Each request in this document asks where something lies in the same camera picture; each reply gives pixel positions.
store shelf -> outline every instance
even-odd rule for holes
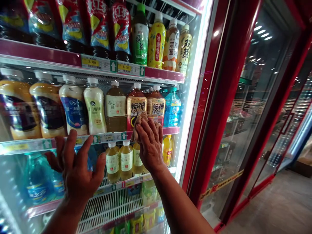
[[[168,170],[173,174],[176,172],[176,167],[169,167]],[[152,179],[151,174],[147,173],[147,174],[136,175],[128,180],[117,182],[116,184],[109,184],[107,181],[107,173],[105,170],[105,176],[104,176],[103,182],[99,186],[98,190],[95,192],[94,197],[92,199],[96,197],[102,197],[111,192],[115,192],[115,191],[127,188],[135,184],[139,184],[144,181],[151,180],[151,179]],[[62,199],[58,199],[58,200],[54,200],[51,202],[47,202],[41,205],[28,208],[27,209],[28,218],[36,217],[38,215],[42,215],[42,214],[54,211],[58,207],[58,205],[61,203],[61,201]]]
[[[169,127],[163,129],[164,135],[178,134],[179,127]],[[114,133],[100,133],[93,135],[93,145],[108,143],[113,141],[123,141],[131,138],[132,131],[128,132],[114,132]],[[89,135],[77,136],[76,146],[82,145]],[[54,138],[40,138],[30,140],[16,140],[0,142],[0,154],[11,155],[19,153],[30,153],[43,150],[51,150],[56,148],[56,142]]]
[[[62,75],[65,72],[74,76],[85,75],[85,77],[98,79],[111,76],[117,80],[121,78],[134,82],[165,82],[174,85],[184,83],[185,80],[184,74],[175,71],[118,62],[7,39],[0,39],[0,62],[23,66],[24,69],[31,67],[29,71],[49,72],[52,70],[54,75]]]
[[[99,228],[110,229],[161,204],[161,201],[157,201],[144,206],[140,195],[128,196],[126,189],[92,198],[86,205],[76,233],[87,233]]]

floor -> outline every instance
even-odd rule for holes
[[[312,179],[283,170],[222,234],[311,234]]]

white bottle cap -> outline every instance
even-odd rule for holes
[[[181,32],[183,32],[184,30],[189,31],[189,25],[188,25],[188,24],[186,24],[186,25],[184,25],[184,26],[182,27]]]
[[[12,75],[24,78],[23,73],[19,70],[9,69],[9,68],[1,68],[0,69],[2,75]]]
[[[40,80],[49,80],[49,81],[53,80],[52,75],[48,74],[48,73],[43,73],[43,72],[36,71],[35,72],[35,76],[36,76],[37,79],[40,79]]]
[[[159,86],[159,85],[154,85],[154,86],[153,86],[153,89],[159,91],[159,90],[160,90],[160,86]]]
[[[134,84],[133,84],[133,87],[134,87],[134,88],[140,89],[140,88],[141,88],[141,84],[140,84],[140,83],[134,83]]]
[[[130,145],[130,140],[125,140],[125,141],[123,141],[123,145],[124,145],[124,146]]]
[[[88,80],[88,83],[98,84],[98,79],[97,78],[88,77],[87,80]]]
[[[108,147],[109,148],[113,148],[113,147],[115,147],[116,146],[116,142],[109,142],[108,143]]]
[[[173,18],[172,20],[170,20],[169,28],[177,26],[177,24],[178,24],[178,22],[177,22],[176,18]]]
[[[119,86],[119,82],[118,81],[112,81],[110,85],[111,86]]]
[[[74,76],[68,76],[68,75],[63,75],[63,80],[64,80],[64,81],[76,82],[76,77],[74,77]]]
[[[154,23],[156,22],[156,20],[160,20],[162,22],[162,20],[163,20],[162,17],[163,17],[163,14],[160,11],[156,11]]]

yellow juice bottle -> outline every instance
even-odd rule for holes
[[[147,65],[153,68],[162,68],[163,49],[166,38],[166,28],[163,24],[163,14],[159,11],[155,14],[155,20],[149,31],[149,46]]]
[[[119,160],[119,148],[116,146],[116,142],[108,143],[106,153],[106,170],[107,180],[111,184],[117,183],[120,179],[120,160]]]
[[[163,140],[163,148],[162,148],[163,162],[166,164],[166,166],[170,165],[172,147],[173,142],[171,140],[171,135],[167,135],[166,138]]]
[[[133,150],[129,140],[123,141],[120,148],[121,161],[121,180],[127,180],[132,177]]]
[[[140,158],[140,145],[136,142],[133,145],[133,174],[143,173],[143,163]]]

refrigerator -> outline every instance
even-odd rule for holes
[[[293,1],[229,4],[228,33],[207,77],[212,81],[205,112],[196,115],[203,120],[197,124],[200,138],[190,146],[193,161],[185,169],[189,180],[183,181],[216,232],[248,202],[244,191],[257,165],[274,162],[267,151],[278,137],[291,139],[309,107],[308,75],[297,81],[311,43],[311,28],[303,18]]]

